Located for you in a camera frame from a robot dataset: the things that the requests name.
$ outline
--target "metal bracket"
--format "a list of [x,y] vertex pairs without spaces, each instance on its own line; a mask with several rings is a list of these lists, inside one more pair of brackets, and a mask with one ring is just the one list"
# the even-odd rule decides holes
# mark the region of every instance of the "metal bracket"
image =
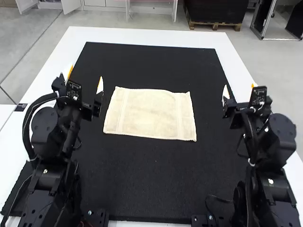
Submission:
[[105,209],[89,210],[84,217],[93,227],[108,227],[109,213]]
[[193,215],[191,216],[191,227],[223,227],[224,218],[221,216],[216,217],[212,214],[207,213],[207,215]]

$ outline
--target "beige towel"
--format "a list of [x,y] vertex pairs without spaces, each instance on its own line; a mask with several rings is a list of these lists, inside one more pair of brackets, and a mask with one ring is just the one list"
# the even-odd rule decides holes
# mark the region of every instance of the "beige towel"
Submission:
[[116,87],[107,110],[103,132],[196,141],[190,92]]

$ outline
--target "black rubber mat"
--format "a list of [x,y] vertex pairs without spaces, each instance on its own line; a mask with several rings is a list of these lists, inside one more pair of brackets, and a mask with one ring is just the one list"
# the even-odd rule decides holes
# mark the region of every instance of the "black rubber mat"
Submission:
[[[73,154],[84,212],[105,208],[110,219],[189,223],[191,215],[206,213],[207,194],[232,199],[247,161],[235,152],[240,132],[222,119],[227,80],[214,49],[86,43],[72,74],[104,81],[101,118],[82,121],[83,145]],[[104,134],[115,86],[190,91],[197,142]],[[25,168],[17,184],[29,174]],[[13,199],[14,190],[2,212]],[[230,205],[209,206],[222,216],[233,212]]]

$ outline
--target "sticker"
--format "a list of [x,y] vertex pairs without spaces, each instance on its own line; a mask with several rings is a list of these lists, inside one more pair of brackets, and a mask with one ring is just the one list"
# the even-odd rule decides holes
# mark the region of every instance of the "sticker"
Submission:
[[19,103],[15,108],[15,112],[23,112],[27,107],[27,103]]
[[225,105],[226,99],[230,99],[230,96],[229,96],[229,92],[228,92],[227,86],[225,85],[224,89],[223,89],[223,92],[222,92],[222,106],[223,107]]

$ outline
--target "pallet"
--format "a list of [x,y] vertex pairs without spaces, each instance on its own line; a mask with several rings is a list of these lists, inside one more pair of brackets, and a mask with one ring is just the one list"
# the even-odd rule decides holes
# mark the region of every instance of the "pallet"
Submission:
[[218,30],[218,26],[222,25],[222,26],[233,26],[233,29],[236,31],[236,32],[239,32],[241,30],[241,26],[242,26],[242,23],[238,23],[238,24],[233,24],[233,23],[224,23],[224,22],[196,22],[196,21],[193,21],[191,18],[190,18],[190,15],[189,15],[189,12],[186,8],[186,6],[184,5],[184,11],[185,11],[185,16],[186,16],[186,19],[187,19],[187,22],[188,22],[188,26],[189,26],[189,29],[190,30],[194,30],[195,29],[195,25],[212,25],[213,26],[213,31],[217,31]]

